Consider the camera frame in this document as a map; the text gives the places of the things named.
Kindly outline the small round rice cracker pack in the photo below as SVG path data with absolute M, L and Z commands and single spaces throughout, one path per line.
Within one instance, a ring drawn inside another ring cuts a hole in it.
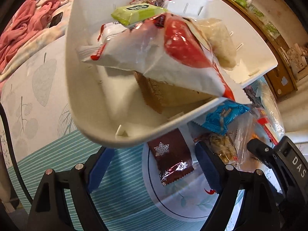
M 233 70 L 236 66 L 236 48 L 223 21 L 207 18 L 196 20 L 196 24 L 211 44 L 220 66 L 227 70 Z

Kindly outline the blue biscuit pack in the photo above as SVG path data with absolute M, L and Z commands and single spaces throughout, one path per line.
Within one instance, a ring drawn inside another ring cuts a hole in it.
M 111 39 L 126 29 L 127 28 L 119 22 L 105 23 L 90 37 L 89 43 L 91 45 L 103 44 L 105 41 Z

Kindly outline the clear bag orange cookies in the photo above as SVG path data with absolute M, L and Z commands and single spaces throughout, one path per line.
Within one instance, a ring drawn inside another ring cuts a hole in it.
M 237 151 L 238 165 L 243 165 L 250 157 L 247 154 L 247 144 L 252 139 L 259 139 L 255 134 L 256 120 L 251 114 L 243 115 L 238 119 L 234 146 Z

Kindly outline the red white snack bag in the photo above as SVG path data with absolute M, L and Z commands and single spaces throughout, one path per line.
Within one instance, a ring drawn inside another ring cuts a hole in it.
M 136 71 L 176 87 L 235 100 L 213 49 L 196 24 L 164 13 L 99 45 L 76 50 L 85 63 Z

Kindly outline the green pineapple cake pack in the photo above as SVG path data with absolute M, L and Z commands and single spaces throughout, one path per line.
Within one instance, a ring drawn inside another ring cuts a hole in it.
M 160 15 L 167 11 L 166 8 L 141 3 L 129 6 L 118 7 L 111 14 L 112 18 L 124 26 L 143 21 L 145 19 Z

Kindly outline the bread pack clear wrapper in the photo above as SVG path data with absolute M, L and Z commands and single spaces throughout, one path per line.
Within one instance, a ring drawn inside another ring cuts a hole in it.
M 275 137 L 278 142 L 285 135 L 285 128 L 278 109 L 276 99 L 271 92 L 267 83 L 263 81 L 258 81 L 258 92 L 261 103 L 267 113 L 270 124 L 275 132 Z

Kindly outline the wooden desk with drawers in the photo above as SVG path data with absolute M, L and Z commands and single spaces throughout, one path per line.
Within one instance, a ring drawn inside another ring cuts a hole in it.
M 261 21 L 234 0 L 222 1 L 232 7 L 257 31 L 274 54 L 278 65 L 272 71 L 265 74 L 265 80 L 269 84 L 275 99 L 277 101 L 282 101 L 287 95 L 297 91 L 298 87 L 294 75 L 292 74 L 291 67 L 289 67 L 287 58 L 283 55 L 283 51 L 287 46 L 283 37 L 279 36 L 276 39 L 271 37 L 264 26 L 262 26 Z

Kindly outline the leaf print tablecloth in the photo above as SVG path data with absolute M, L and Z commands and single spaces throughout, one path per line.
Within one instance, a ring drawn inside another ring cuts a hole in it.
M 17 165 L 31 195 L 47 169 L 69 170 L 100 148 L 71 118 L 64 50 L 65 38 L 41 49 L 13 73 L 1 94 Z M 143 144 L 115 151 L 91 197 L 109 230 L 200 230 L 218 195 L 200 168 L 163 186 Z

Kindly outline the pink towel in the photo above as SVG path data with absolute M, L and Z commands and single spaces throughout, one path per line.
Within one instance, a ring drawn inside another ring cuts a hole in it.
M 59 0 L 47 0 L 37 7 L 37 0 L 26 0 L 17 11 L 9 28 L 1 35 L 1 71 L 17 51 L 51 22 Z

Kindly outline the red dates zip bag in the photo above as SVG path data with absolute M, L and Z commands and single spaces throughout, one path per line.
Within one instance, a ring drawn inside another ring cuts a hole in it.
M 279 142 L 277 133 L 272 126 L 272 121 L 270 120 L 269 115 L 261 103 L 260 97 L 256 96 L 256 92 L 253 90 L 251 85 L 245 87 L 244 91 L 252 102 L 252 105 L 250 106 L 251 114 L 256 118 L 256 121 L 264 129 L 269 141 L 272 143 L 272 146 L 277 145 Z

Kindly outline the peanut brittle clear pack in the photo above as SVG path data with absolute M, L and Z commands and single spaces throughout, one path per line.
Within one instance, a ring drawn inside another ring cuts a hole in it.
M 204 142 L 208 148 L 215 153 L 221 160 L 221 162 L 215 161 L 215 166 L 219 169 L 220 173 L 220 184 L 222 185 L 221 179 L 224 178 L 224 169 L 226 165 L 233 166 L 241 172 L 253 172 L 256 168 L 254 164 L 254 160 L 252 159 L 252 155 L 247 159 L 247 161 L 243 165 L 238 165 L 238 157 L 237 151 L 234 146 L 234 139 L 238 124 L 238 119 L 240 119 L 243 115 L 238 116 L 232 123 L 228 124 L 227 133 L 224 135 L 216 134 L 214 132 L 206 132 L 203 135 L 197 137 L 197 143 L 199 141 Z

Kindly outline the black phone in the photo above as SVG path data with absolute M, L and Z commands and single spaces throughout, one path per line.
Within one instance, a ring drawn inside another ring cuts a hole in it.
M 58 25 L 62 20 L 63 12 L 58 13 L 57 15 L 53 16 L 49 28 Z

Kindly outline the blue foil candy pack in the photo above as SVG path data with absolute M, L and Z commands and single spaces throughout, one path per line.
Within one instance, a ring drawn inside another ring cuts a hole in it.
M 227 133 L 228 124 L 248 111 L 248 106 L 226 100 L 211 112 L 202 115 L 199 124 L 211 132 L 224 135 Z

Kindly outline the brown wafer bar pack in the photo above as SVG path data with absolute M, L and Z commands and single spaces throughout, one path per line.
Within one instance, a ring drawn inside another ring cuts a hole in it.
M 134 72 L 145 103 L 161 114 L 164 108 L 189 105 L 214 99 L 215 96 L 146 78 Z

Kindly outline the brown snowflake chocolate pack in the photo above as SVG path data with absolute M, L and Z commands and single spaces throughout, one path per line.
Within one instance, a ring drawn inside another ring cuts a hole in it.
M 162 185 L 173 183 L 194 170 L 191 152 L 179 129 L 151 140 L 148 146 L 157 162 Z

